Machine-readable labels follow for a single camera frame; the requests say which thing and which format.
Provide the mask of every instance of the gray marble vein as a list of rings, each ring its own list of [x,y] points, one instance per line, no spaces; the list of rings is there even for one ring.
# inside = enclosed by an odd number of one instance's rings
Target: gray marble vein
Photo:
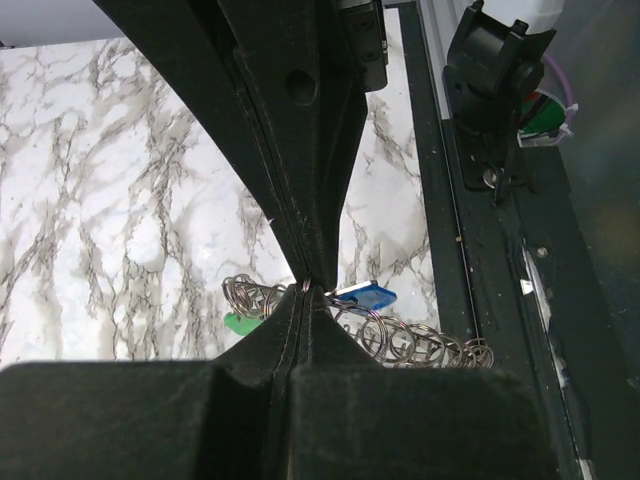
[[[339,279],[438,325],[397,12],[341,221]],[[0,51],[0,366],[213,358],[220,283],[291,272],[269,222],[126,39]]]

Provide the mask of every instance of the marble surface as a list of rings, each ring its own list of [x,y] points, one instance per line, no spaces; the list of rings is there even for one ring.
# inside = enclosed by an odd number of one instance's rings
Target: marble surface
[[[392,313],[438,325],[400,25],[342,216],[342,285],[377,278]],[[251,195],[126,39],[0,51],[0,367],[213,358],[220,283],[291,273]]]

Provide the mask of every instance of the green tag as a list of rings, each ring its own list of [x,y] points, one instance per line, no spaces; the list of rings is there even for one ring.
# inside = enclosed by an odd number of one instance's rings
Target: green tag
[[[237,313],[227,313],[224,324],[241,337],[249,335],[262,323],[259,318],[241,317]]]

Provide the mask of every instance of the blue tag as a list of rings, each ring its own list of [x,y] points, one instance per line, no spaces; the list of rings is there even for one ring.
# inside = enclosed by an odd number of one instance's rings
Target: blue tag
[[[380,310],[398,299],[395,293],[380,287],[375,281],[343,288],[335,292],[332,297],[343,302],[353,302],[368,310]]]

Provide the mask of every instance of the key tag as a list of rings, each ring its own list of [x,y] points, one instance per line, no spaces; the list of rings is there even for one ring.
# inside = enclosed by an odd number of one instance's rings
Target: key tag
[[[237,313],[227,313],[224,316],[224,324],[241,337],[249,335],[261,323],[259,318],[243,317]]]
[[[391,290],[382,288],[376,280],[359,283],[352,287],[342,288],[327,295],[330,299],[342,302],[353,302],[368,310],[380,310],[388,307],[398,299]]]

